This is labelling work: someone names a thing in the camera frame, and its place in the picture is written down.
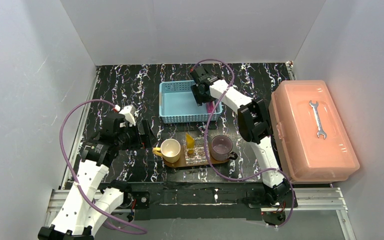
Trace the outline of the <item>purple mug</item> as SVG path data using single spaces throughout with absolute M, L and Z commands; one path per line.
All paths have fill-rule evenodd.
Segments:
M 211 140 L 211 157 L 219 162 L 225 160 L 236 160 L 237 153 L 233 151 L 233 143 L 226 135 L 217 135 Z

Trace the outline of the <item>light blue plastic basket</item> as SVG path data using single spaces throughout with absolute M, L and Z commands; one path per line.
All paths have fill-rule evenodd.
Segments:
M 165 124 L 207 122 L 210 113 L 197 105 L 192 80 L 164 81 L 159 85 L 159 116 Z

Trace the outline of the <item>yellow mug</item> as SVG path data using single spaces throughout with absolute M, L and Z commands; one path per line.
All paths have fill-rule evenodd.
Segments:
M 181 145 L 179 141 L 170 138 L 164 140 L 160 147 L 154 147 L 152 152 L 169 163 L 175 163 L 180 159 Z

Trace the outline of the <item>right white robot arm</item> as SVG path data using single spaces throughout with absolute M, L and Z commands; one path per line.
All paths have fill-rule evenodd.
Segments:
M 270 116 L 264 101 L 240 93 L 231 82 L 202 66 L 192 67 L 190 75 L 195 82 L 191 90 L 197 105 L 215 101 L 216 105 L 223 103 L 236 113 L 239 134 L 251 146 L 261 168 L 266 201 L 271 204 L 281 202 L 290 191 L 290 185 L 279 171 L 272 147 Z

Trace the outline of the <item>pink toothpaste tube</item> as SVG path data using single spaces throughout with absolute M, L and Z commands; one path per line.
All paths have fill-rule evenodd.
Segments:
M 210 114 L 214 108 L 215 108 L 215 104 L 213 101 L 206 103 L 206 110 L 208 114 Z

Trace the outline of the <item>yellow toothpaste tube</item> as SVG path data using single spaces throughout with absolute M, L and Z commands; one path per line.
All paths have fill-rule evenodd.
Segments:
M 186 148 L 187 148 L 188 155 L 191 155 L 194 153 L 194 147 L 195 147 L 195 140 L 192 138 L 190 134 L 186 133 Z

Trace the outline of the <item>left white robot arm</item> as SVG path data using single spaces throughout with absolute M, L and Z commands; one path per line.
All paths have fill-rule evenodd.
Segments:
M 75 182 L 61 210 L 49 226 L 38 233 L 40 240 L 92 240 L 110 214 L 127 198 L 131 186 L 114 180 L 96 203 L 92 200 L 120 151 L 152 148 L 156 137 L 147 120 L 141 121 L 144 133 L 129 113 L 110 113 L 101 129 L 86 142 Z

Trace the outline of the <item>clear textured acrylic holder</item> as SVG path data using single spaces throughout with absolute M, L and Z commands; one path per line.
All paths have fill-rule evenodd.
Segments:
M 204 151 L 203 137 L 195 137 L 186 133 L 183 143 L 185 151 L 185 163 L 187 166 L 208 164 Z

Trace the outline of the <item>oval wooden tray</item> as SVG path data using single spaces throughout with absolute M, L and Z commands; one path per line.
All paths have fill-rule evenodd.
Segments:
M 223 164 L 230 161 L 230 159 L 227 159 L 225 161 L 216 161 L 210 155 L 210 160 L 207 161 L 206 155 L 203 150 L 196 150 L 193 154 L 187 154 L 187 152 L 182 149 L 180 153 L 180 159 L 177 162 L 169 163 L 164 159 L 163 161 L 170 168 L 184 168 L 205 166 L 209 165 L 209 163 L 211 163 L 212 165 Z

